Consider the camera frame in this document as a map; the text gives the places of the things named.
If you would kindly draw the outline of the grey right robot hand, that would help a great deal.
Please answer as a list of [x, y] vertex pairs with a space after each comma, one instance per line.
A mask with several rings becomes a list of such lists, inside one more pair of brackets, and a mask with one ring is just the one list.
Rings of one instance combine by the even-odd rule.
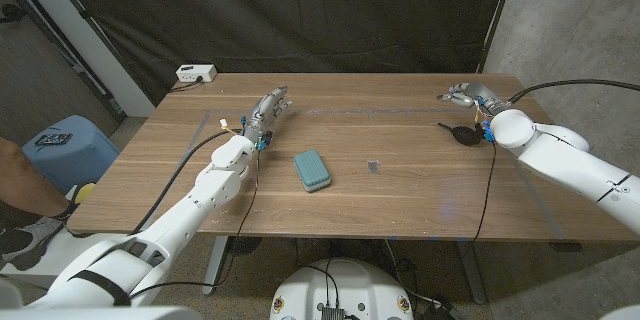
[[477, 107], [483, 113], [496, 116], [509, 110], [511, 105], [481, 83], [459, 83], [449, 88], [448, 92], [436, 97], [442, 102], [451, 102], [458, 107]]

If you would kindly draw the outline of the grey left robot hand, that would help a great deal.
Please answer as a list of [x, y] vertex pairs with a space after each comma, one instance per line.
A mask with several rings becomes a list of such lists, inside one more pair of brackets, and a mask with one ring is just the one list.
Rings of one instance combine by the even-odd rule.
[[271, 130], [275, 120], [292, 102], [287, 99], [286, 85], [275, 88], [259, 100], [251, 110], [241, 135], [258, 145], [262, 136]]

